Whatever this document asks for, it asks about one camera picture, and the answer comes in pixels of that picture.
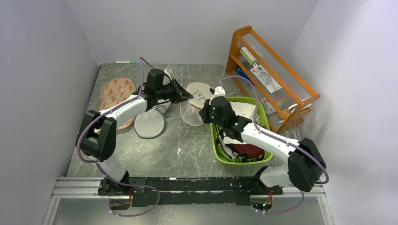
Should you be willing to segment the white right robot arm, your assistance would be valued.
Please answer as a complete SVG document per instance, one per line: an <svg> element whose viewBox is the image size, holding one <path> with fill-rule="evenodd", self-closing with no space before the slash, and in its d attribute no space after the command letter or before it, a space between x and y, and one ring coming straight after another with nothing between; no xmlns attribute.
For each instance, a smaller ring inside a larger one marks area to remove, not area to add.
<svg viewBox="0 0 398 225"><path fill-rule="evenodd" d="M204 123L222 128L222 134L241 143L259 147L285 162L267 167L253 182L258 194L265 194L273 186L293 185L303 192L312 190L326 174L326 164L315 143L308 138L299 141L260 127L255 120L236 115L224 96L206 99L199 112Z"/></svg>

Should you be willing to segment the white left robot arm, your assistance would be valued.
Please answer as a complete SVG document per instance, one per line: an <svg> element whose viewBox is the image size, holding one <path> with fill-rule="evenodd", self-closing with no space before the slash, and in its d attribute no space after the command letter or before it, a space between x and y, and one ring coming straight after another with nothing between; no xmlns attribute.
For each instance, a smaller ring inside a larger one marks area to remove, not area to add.
<svg viewBox="0 0 398 225"><path fill-rule="evenodd" d="M126 100L107 110L89 110L84 115L76 140L77 154L83 162L94 163L118 195L129 191L130 182L129 173L114 156L117 129L157 105L179 104L193 98L176 79L168 78L164 82L166 77L165 71L152 68L138 91Z"/></svg>

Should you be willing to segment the beige-trim mesh laundry bag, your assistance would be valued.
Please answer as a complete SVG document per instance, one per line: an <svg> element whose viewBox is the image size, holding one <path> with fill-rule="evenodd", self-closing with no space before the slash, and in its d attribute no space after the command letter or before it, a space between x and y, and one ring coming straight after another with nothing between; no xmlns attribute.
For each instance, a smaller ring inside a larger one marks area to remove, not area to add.
<svg viewBox="0 0 398 225"><path fill-rule="evenodd" d="M210 99L213 94L210 92L211 86L204 82L192 82L187 85L186 91L193 95L193 98L181 103L180 116L188 125L199 127L205 123L202 121L199 111L204 107L206 99Z"/></svg>

